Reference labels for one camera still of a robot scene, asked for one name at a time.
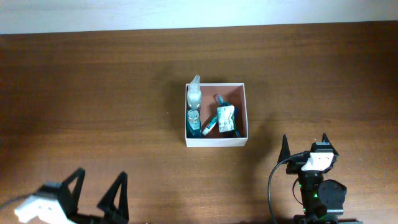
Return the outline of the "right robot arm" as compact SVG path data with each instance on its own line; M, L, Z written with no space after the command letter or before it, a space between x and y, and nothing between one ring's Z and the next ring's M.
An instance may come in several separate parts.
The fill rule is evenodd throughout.
M302 197L303 214L295 215L294 223L338 223L347 188L323 176L332 170L338 156L326 134L320 142L313 143L310 150L294 155L290 153L287 136L283 136L277 162L287 166L286 174L298 175L296 182Z

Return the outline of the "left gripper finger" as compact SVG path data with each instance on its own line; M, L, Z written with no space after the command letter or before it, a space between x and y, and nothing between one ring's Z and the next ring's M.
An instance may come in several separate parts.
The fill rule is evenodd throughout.
M127 174L121 172L97 204L104 212L103 220L128 220Z
M81 189L85 178L85 170L78 168L73 174L67 177L60 187L58 201L66 215L74 214L78 210L78 202L80 199ZM69 189L69 185L76 181L73 190Z

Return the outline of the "green toothpaste tube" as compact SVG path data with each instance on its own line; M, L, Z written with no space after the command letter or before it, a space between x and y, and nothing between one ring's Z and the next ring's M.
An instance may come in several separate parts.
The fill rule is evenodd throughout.
M218 122L218 115L215 115L212 120L205 126L205 128L202 131L202 135L206 136L217 124Z

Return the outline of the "white sachet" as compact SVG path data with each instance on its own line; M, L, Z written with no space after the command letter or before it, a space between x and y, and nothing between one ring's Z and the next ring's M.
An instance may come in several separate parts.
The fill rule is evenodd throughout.
M226 133L235 130L234 106L221 106L217 108L218 128L220 133Z

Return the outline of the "teal mouthwash bottle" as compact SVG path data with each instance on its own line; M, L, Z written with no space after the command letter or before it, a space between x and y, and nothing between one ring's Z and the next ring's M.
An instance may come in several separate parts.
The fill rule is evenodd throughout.
M187 138L201 138L201 120L198 110L188 110L186 119Z

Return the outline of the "clear spray bottle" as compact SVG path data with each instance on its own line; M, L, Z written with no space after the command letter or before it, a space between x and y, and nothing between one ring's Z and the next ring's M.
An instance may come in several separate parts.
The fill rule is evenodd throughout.
M187 90L187 105L190 109L198 110L201 107L201 86L200 76L196 75L195 78L189 83Z

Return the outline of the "blue white toothbrush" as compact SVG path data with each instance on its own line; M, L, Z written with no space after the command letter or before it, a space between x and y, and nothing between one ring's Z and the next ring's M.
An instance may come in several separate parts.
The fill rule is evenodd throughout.
M215 100L219 104L219 106L231 106L231 103L224 100L224 98L221 95L216 95Z

